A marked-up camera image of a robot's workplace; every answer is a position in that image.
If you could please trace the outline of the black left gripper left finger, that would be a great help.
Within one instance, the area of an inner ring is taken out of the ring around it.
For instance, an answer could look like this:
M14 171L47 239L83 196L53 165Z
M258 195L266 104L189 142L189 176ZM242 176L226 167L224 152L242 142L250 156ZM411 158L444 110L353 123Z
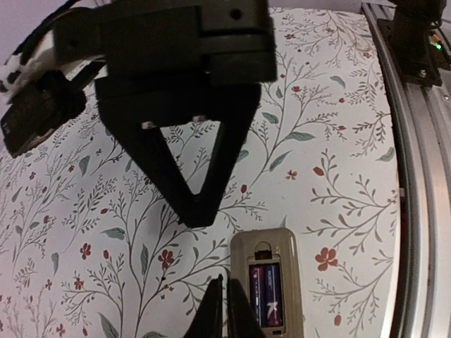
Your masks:
M212 279L188 328L188 338L222 337L223 276Z

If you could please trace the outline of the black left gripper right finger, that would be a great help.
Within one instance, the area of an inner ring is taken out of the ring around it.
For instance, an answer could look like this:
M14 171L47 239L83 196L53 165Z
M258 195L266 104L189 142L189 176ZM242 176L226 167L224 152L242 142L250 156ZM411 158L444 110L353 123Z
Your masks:
M250 306L245 291L237 279L227 283L228 336L230 338L265 338Z

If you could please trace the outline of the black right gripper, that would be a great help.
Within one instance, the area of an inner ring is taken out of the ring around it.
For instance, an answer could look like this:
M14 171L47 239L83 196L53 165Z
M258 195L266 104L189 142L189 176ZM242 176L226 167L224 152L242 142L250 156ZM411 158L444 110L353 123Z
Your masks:
M59 64L101 58L106 129L187 227L214 223L261 97L277 78L266 1L114 1L53 28ZM211 85L187 76L200 73Z

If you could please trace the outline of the small white remote control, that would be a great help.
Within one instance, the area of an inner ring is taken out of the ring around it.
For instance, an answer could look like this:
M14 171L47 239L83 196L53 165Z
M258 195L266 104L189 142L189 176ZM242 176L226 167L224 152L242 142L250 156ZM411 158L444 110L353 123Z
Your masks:
M230 337L303 337L299 262L287 228L240 232L230 241L230 277L240 284L231 301Z

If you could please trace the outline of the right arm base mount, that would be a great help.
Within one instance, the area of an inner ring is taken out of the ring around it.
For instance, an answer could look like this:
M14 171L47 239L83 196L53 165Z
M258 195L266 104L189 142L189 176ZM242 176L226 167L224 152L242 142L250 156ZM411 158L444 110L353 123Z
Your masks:
M377 20L397 72L405 82L425 87L441 86L439 69L445 63L443 41L434 30L442 23L446 1L394 1L393 19Z

